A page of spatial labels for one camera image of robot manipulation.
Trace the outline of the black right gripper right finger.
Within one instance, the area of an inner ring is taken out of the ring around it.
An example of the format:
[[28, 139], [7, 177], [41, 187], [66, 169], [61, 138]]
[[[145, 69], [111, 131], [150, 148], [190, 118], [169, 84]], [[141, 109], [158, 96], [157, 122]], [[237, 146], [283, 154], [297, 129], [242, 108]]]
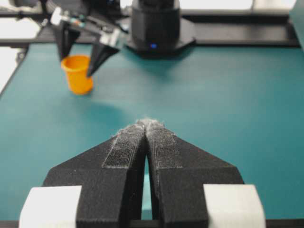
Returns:
[[263, 228], [254, 185], [234, 165], [144, 119], [152, 217], [165, 228]]

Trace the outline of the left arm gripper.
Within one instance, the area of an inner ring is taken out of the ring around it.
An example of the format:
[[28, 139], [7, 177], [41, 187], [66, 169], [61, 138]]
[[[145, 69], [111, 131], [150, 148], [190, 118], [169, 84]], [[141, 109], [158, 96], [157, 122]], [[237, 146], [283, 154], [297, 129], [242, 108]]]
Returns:
[[95, 71], [112, 55], [121, 48], [121, 29], [106, 21], [72, 14], [68, 10], [56, 7], [51, 16], [51, 24], [56, 27], [56, 44], [60, 61], [66, 58], [80, 32], [87, 32], [96, 38], [93, 44], [87, 77], [91, 77]]

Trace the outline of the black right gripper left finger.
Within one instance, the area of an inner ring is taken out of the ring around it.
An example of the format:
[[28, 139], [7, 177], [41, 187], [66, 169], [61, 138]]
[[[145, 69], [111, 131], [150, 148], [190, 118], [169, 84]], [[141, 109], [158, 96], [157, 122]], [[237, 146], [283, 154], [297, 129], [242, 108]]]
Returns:
[[21, 228], [121, 228], [142, 214], [142, 122], [49, 170], [30, 190]]

